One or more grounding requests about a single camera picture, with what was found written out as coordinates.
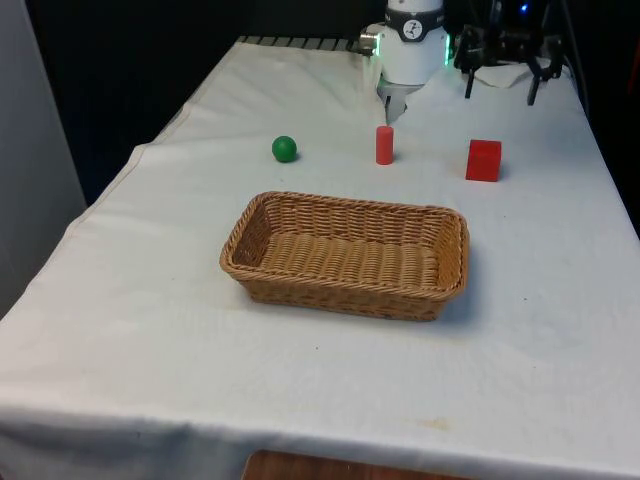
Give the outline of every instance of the wicker basket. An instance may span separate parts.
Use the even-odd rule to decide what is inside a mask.
[[[466,285],[469,232],[440,207],[263,193],[220,265],[257,302],[434,320]]]

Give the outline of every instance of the black background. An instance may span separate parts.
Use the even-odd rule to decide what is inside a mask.
[[[472,23],[489,0],[445,0],[446,28]],[[357,36],[386,0],[28,0],[85,197],[95,201],[135,145],[151,141],[241,34]],[[640,2],[570,0],[591,125],[639,227],[638,82],[627,91]],[[566,33],[559,16],[551,23]]]

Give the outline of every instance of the gray wall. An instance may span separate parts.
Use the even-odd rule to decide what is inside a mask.
[[[23,0],[0,0],[0,318],[84,199]]]

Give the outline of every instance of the white tablecloth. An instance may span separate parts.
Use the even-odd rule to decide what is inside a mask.
[[[443,70],[374,160],[348,53],[236,45],[0,322],[0,473],[236,479],[269,448],[495,478],[640,478],[640,250],[571,81]],[[291,135],[302,158],[275,162]],[[471,138],[499,183],[464,179]],[[466,293],[415,324],[252,303],[218,267],[268,190],[466,216]]]

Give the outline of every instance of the green ball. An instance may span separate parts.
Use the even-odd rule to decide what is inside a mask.
[[[298,146],[291,137],[278,137],[273,141],[271,145],[271,151],[273,156],[276,157],[280,163],[291,163],[296,160],[298,153]]]

